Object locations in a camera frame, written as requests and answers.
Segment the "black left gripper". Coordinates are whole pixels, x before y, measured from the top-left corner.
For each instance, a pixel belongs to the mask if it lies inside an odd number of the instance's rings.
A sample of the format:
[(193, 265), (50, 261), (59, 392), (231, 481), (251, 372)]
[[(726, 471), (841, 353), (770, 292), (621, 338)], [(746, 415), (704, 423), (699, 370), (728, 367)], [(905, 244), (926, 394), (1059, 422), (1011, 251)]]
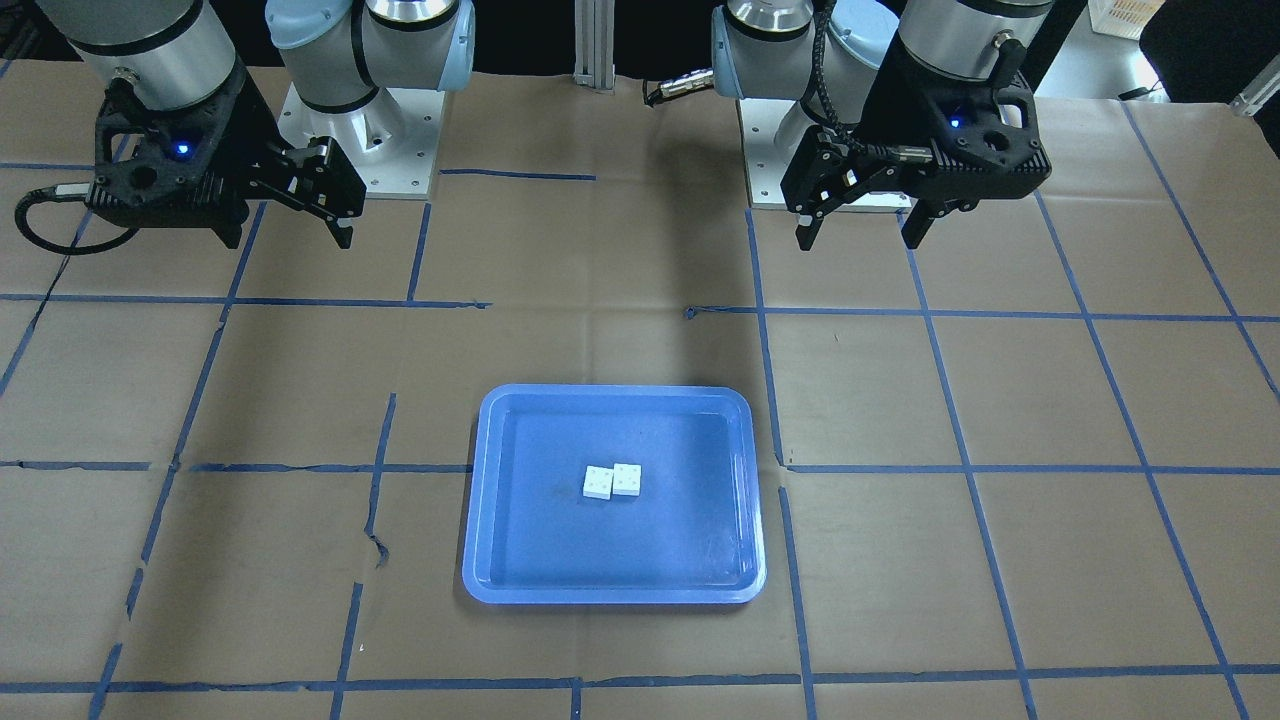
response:
[[(1004, 42), (995, 68), (978, 79), (942, 74), (892, 42), (861, 111), (860, 140), (809, 127), (781, 181), (797, 217), (795, 237), (810, 251), (826, 218), (873, 192), (904, 192), (915, 208), (902, 227), (918, 249), (931, 225), (983, 200), (1024, 199), (1052, 167), (1021, 74), (1027, 47)], [(900, 160), (887, 149), (924, 149), (928, 161)]]

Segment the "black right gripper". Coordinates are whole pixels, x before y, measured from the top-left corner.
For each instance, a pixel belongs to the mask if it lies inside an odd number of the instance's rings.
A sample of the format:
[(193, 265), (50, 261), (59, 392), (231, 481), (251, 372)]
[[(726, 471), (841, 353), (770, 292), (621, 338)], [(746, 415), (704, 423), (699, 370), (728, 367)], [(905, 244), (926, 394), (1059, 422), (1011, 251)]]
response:
[(305, 147), (284, 141), (243, 63), (188, 108), (148, 109), (138, 87), (119, 69), (105, 88), (84, 200), (96, 217), (128, 229), (211, 229), (238, 249), (250, 200), (266, 199), (317, 218), (339, 249), (351, 249), (366, 199), (358, 173), (326, 169), (333, 137)]

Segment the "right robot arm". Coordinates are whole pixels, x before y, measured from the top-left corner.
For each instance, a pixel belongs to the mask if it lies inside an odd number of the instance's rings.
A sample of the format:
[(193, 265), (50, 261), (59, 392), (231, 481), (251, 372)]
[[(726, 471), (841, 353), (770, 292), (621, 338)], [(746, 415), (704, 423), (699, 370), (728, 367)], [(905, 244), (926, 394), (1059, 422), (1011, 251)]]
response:
[(15, 206), (18, 231), (64, 256), (150, 228), (238, 249), (252, 201), (306, 211), (348, 249), (367, 199), (429, 199), (445, 97), (474, 67), (470, 1), (269, 1), (291, 74), (276, 114), (206, 1), (40, 8), (104, 82), (93, 178)]

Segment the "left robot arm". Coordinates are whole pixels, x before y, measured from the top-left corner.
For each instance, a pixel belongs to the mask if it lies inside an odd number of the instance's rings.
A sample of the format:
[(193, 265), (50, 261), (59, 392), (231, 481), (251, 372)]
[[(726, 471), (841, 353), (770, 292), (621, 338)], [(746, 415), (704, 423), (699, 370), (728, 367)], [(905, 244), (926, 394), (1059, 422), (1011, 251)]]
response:
[(780, 182), (801, 250), (870, 193), (914, 200), (931, 225), (1051, 176), (1021, 67), (1050, 1), (726, 1), (713, 14), (716, 90), (795, 102), (806, 122)]

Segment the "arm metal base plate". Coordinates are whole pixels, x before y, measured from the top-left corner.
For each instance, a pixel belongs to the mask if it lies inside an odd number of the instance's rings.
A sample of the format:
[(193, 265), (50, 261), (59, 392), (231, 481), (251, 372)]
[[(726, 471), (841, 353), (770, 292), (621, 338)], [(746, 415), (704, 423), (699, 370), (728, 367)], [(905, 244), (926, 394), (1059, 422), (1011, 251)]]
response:
[(337, 140), (369, 199), (428, 201), (449, 99), (435, 90), (383, 88), (364, 108), (330, 114), (306, 106), (292, 86), (278, 124), (296, 146), (314, 136)]
[(749, 204), (754, 209), (785, 210), (781, 181), (804, 131), (812, 124), (791, 100), (737, 100)]

